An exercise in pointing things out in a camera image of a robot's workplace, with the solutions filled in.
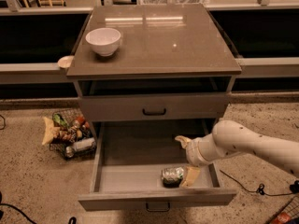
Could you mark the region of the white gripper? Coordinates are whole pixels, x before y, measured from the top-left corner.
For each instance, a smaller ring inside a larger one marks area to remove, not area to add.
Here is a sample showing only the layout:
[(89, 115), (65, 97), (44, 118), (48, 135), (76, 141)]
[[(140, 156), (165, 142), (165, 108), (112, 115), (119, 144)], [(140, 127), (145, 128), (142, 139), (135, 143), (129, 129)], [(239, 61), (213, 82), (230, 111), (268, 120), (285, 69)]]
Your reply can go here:
[(180, 142), (183, 148), (186, 148), (186, 158), (191, 165), (185, 168), (185, 173), (180, 183), (182, 188), (188, 188), (194, 184), (200, 175), (200, 168), (193, 166), (209, 165), (218, 158), (216, 145), (211, 134), (192, 140), (183, 135), (178, 135), (175, 137), (175, 140)]

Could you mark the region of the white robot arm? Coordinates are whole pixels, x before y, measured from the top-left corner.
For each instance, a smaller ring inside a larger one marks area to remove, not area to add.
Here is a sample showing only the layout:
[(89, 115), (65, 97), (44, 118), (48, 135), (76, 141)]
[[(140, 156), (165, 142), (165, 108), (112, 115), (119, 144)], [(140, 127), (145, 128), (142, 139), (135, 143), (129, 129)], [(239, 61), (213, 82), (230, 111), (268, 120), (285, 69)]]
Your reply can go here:
[(206, 166), (239, 153), (254, 155), (299, 177), (299, 143), (256, 133), (232, 120), (221, 120), (210, 134), (194, 139), (178, 135), (191, 166)]

